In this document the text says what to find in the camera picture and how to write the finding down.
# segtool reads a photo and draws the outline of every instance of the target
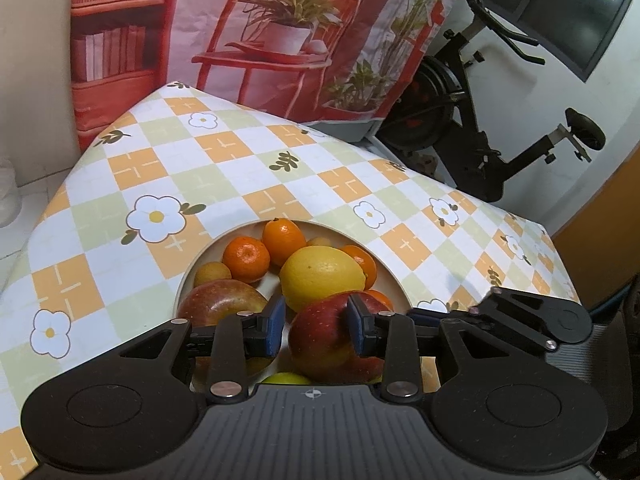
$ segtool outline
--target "bowl of fruit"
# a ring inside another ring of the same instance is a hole
[[[398,280],[356,240],[314,222],[276,218],[241,225],[204,248],[178,288],[175,315],[193,326],[216,325],[241,310],[260,312],[276,293],[287,304],[282,347],[273,361],[247,360],[253,383],[375,381],[383,361],[355,354],[347,297],[359,294],[372,313],[411,308]],[[209,358],[196,360],[196,389],[208,366]]]

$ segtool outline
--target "wooden door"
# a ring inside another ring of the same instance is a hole
[[[620,165],[553,242],[587,308],[640,272],[640,150]]]

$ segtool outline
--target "wall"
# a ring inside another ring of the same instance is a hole
[[[78,160],[69,8],[70,0],[0,0],[0,153],[18,185]]]
[[[443,30],[462,30],[471,21],[458,0]],[[518,58],[490,30],[484,30],[465,53],[480,50],[486,61],[468,70],[478,123],[489,142],[508,160],[564,122],[567,107],[587,114],[607,135],[607,146],[590,152],[594,162],[581,162],[564,140],[554,149],[557,160],[529,166],[505,184],[501,208],[542,222],[554,232],[577,212],[640,139],[640,129],[627,121],[640,102],[640,0],[633,0],[618,33],[587,82],[542,47],[523,50],[546,59],[545,66]],[[434,40],[436,52],[444,40]]]

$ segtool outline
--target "floral tablecloth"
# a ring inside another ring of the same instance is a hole
[[[417,306],[466,309],[492,285],[577,300],[540,225],[306,126],[171,83],[82,156],[0,298],[0,478],[34,467],[18,426],[34,388],[169,319],[205,245],[276,216],[355,238]]]

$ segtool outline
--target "window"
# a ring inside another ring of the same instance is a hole
[[[586,81],[631,0],[484,0]]]

